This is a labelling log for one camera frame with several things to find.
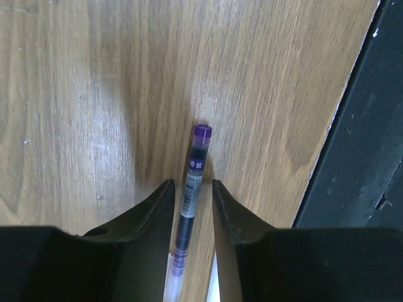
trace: black metal edge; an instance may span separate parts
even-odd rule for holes
[[[403,155],[402,28],[403,1],[380,1],[293,227],[403,227],[370,221]]]
[[[220,224],[231,243],[256,242],[272,228],[241,205],[220,180],[213,179],[212,192],[214,225]]]
[[[143,202],[80,238],[96,242],[129,242],[140,236],[153,222],[158,223],[159,215],[173,216],[174,202],[175,183],[168,179]]]

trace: black frame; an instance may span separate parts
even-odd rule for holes
[[[403,229],[403,1],[381,1],[294,221]]]
[[[162,301],[174,204],[166,180],[84,236],[0,227],[0,301]]]
[[[278,230],[213,180],[221,302],[403,301],[403,232]]]

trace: purple pen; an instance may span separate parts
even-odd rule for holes
[[[212,127],[204,124],[196,125],[188,162],[188,173],[186,175],[175,249],[173,255],[170,255],[167,271],[164,297],[169,302],[179,301],[180,298],[191,230],[195,220],[211,136]]]

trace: wood grain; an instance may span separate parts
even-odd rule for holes
[[[0,0],[0,224],[82,234],[173,178],[214,127],[207,179],[289,227],[377,0]],[[205,301],[211,190],[183,301]]]

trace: purple pen cap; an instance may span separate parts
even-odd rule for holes
[[[195,127],[195,136],[196,137],[210,138],[210,137],[212,137],[212,132],[213,132],[213,128],[206,124],[198,124]]]

